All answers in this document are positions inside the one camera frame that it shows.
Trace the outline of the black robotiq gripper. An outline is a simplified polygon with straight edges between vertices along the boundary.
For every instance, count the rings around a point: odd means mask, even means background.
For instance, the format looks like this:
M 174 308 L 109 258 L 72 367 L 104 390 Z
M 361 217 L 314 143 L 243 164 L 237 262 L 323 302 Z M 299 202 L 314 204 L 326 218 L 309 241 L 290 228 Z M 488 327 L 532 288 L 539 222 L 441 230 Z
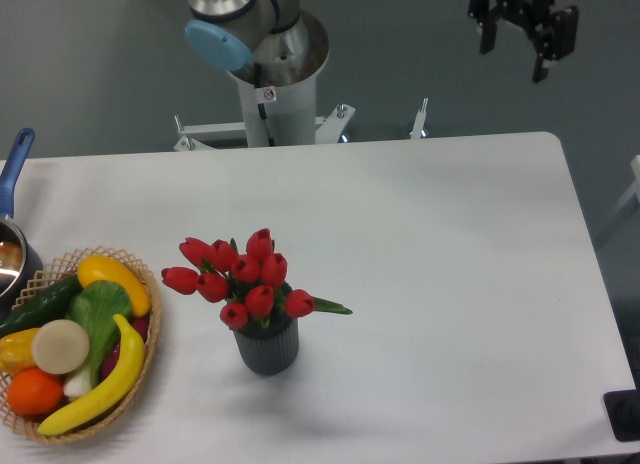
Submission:
M 575 49 L 579 8 L 570 5 L 552 9 L 555 0 L 469 0 L 467 15 L 480 29 L 479 52 L 487 54 L 494 49 L 497 22 L 503 20 L 534 35 L 536 61 L 532 81 L 539 83 L 549 73 L 553 63 L 571 54 Z

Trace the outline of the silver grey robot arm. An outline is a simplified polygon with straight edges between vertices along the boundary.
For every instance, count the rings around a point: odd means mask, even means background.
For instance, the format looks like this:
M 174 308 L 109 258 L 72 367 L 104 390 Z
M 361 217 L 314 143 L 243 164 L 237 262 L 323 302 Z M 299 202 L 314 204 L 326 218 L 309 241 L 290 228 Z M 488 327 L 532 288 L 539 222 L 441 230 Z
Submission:
M 185 27 L 191 49 L 207 63 L 250 85 L 284 87 L 315 76 L 329 55 L 323 25 L 300 7 L 300 0 L 187 0 L 192 13 Z M 496 41 L 497 24 L 524 31 L 536 61 L 532 80 L 575 48 L 579 10 L 555 0 L 469 0 L 467 14 L 478 25 L 479 51 Z

